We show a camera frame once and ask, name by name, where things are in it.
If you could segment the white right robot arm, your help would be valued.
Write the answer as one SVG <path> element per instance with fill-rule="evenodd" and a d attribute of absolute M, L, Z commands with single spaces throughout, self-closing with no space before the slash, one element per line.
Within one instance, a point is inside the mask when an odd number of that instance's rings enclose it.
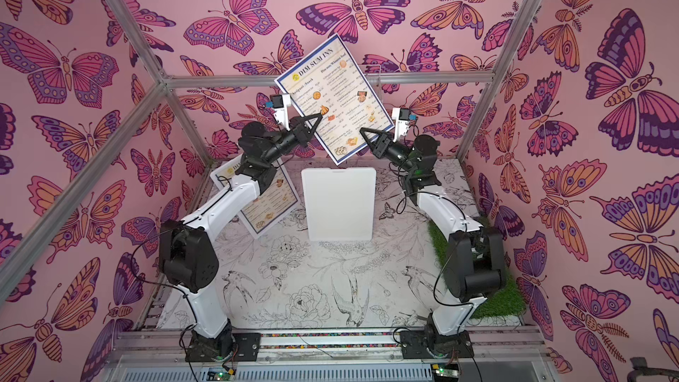
<path fill-rule="evenodd" d="M 404 199 L 432 221 L 447 240 L 446 260 L 431 290 L 437 308 L 424 327 L 423 343 L 433 357 L 469 349 L 466 325 L 481 304 L 507 285 L 503 238 L 466 214 L 449 197 L 434 166 L 440 143 L 422 134 L 407 146 L 387 131 L 364 127 L 360 134 L 374 157 L 393 165 Z"/>

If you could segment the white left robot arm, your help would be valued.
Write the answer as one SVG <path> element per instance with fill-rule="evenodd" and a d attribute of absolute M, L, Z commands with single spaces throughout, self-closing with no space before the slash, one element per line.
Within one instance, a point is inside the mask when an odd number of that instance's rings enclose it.
<path fill-rule="evenodd" d="M 323 117 L 295 117 L 290 128 L 268 132 L 261 123 L 242 129 L 243 153 L 235 176 L 199 209 L 180 220 L 164 222 L 159 237 L 159 269 L 177 288 L 194 317 L 191 341 L 184 346 L 190 364 L 220 362 L 235 356 L 230 318 L 214 284 L 219 271 L 215 240 L 231 220 L 272 185 L 279 159 L 295 147 L 306 147 Z"/>

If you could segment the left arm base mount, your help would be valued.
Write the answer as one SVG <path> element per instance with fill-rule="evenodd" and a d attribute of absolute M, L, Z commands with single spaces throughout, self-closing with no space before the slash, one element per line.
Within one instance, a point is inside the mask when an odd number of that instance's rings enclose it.
<path fill-rule="evenodd" d="M 224 361 L 237 363 L 256 362 L 262 334 L 221 334 L 215 339 L 206 338 L 193 331 L 185 352 L 185 361 L 191 364 L 207 364 Z"/>

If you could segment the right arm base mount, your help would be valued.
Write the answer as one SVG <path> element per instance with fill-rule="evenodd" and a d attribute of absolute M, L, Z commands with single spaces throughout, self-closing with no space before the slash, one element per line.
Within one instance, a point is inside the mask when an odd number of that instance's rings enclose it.
<path fill-rule="evenodd" d="M 405 359 L 444 359 L 453 355 L 458 358 L 475 357 L 467 331 L 444 336 L 425 330 L 400 329 L 394 332 L 394 339 Z"/>

